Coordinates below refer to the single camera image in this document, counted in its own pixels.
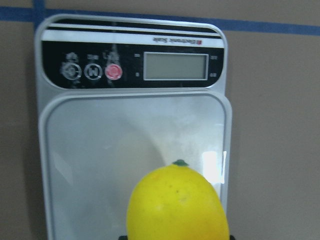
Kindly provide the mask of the yellow mango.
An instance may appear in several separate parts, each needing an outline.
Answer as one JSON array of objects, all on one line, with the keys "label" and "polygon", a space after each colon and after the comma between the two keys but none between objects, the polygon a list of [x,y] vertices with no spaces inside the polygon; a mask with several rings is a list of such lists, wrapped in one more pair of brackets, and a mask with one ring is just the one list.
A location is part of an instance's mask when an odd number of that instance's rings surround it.
[{"label": "yellow mango", "polygon": [[129,240],[228,240],[229,225],[214,187],[182,159],[144,176],[131,193]]}]

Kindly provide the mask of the silver digital kitchen scale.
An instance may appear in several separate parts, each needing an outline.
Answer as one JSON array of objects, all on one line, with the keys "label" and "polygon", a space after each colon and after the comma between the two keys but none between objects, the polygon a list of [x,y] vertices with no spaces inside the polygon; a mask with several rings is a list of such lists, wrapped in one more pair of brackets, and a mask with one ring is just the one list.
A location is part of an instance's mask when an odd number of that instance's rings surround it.
[{"label": "silver digital kitchen scale", "polygon": [[123,239],[134,186],[176,160],[227,206],[232,107],[218,27],[56,14],[34,44],[48,239]]}]

